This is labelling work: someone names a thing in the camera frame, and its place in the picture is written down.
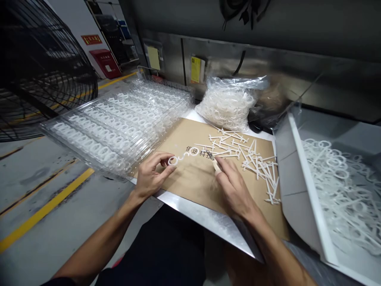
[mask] bag of plastic rings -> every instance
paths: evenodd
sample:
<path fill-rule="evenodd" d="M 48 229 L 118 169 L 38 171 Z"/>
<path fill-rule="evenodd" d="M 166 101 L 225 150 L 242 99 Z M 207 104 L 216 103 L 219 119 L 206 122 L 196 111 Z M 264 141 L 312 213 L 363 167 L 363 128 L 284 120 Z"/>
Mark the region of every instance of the bag of plastic rings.
<path fill-rule="evenodd" d="M 208 89 L 196 111 L 213 124 L 230 130 L 247 132 L 247 115 L 258 100 L 256 89 L 269 87 L 267 76 L 255 79 L 220 79 L 208 77 Z"/>

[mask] cutting tool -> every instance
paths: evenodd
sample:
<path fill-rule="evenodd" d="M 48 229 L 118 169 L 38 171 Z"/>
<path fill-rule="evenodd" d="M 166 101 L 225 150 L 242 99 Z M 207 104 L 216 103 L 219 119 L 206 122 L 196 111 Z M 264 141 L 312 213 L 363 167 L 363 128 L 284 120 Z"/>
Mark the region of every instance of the cutting tool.
<path fill-rule="evenodd" d="M 216 159 L 213 157 L 212 153 L 209 152 L 208 150 L 206 150 L 206 153 L 209 155 L 209 157 L 212 159 L 213 161 L 213 166 L 214 166 L 214 170 L 218 171 L 218 172 L 222 172 L 222 170 L 220 169 L 219 165 L 218 165 L 218 162 L 216 161 Z"/>

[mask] stacked plastic trays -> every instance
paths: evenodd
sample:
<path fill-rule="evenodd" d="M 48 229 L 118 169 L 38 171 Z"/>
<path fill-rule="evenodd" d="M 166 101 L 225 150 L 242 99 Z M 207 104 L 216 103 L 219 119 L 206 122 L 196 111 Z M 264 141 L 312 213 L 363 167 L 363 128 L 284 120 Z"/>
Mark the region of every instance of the stacked plastic trays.
<path fill-rule="evenodd" d="M 92 168 L 125 178 L 156 149 L 193 100 L 188 87 L 136 80 L 40 128 Z"/>

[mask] concrete floor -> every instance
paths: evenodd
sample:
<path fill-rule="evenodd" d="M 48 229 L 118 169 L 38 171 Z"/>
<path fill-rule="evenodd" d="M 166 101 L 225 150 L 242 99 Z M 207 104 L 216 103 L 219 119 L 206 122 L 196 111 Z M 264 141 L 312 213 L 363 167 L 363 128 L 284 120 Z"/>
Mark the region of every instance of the concrete floor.
<path fill-rule="evenodd" d="M 108 83 L 104 80 L 101 87 Z M 99 95 L 120 82 L 99 90 Z M 88 167 L 46 137 L 0 144 L 0 157 L 20 149 L 0 162 L 0 211 L 20 200 L 0 216 L 0 240 L 30 226 L 42 207 L 84 173 Z M 125 201 L 133 189 L 130 182 L 110 181 L 94 173 L 42 220 L 0 254 L 0 281 L 5 286 L 40 285 L 49 280 L 81 244 Z M 127 233 L 109 262 L 113 265 L 128 250 L 140 227 L 162 203 L 147 200 L 135 215 Z M 222 241 L 206 231 L 204 285 L 230 285 L 222 259 Z"/>

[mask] hand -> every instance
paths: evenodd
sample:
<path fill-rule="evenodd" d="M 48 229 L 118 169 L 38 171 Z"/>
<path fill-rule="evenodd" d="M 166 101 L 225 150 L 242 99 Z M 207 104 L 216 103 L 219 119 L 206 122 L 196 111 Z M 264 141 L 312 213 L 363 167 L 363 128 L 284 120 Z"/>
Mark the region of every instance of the hand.
<path fill-rule="evenodd" d="M 176 170 L 175 166 L 168 165 L 172 156 L 174 154 L 157 151 L 140 164 L 135 194 L 146 200 L 160 189 L 165 179 Z M 167 166 L 161 174 L 155 171 L 159 163 Z"/>
<path fill-rule="evenodd" d="M 240 217 L 262 216 L 247 186 L 232 160 L 215 157 L 223 172 L 216 171 L 216 179 L 223 189 L 227 203 Z"/>

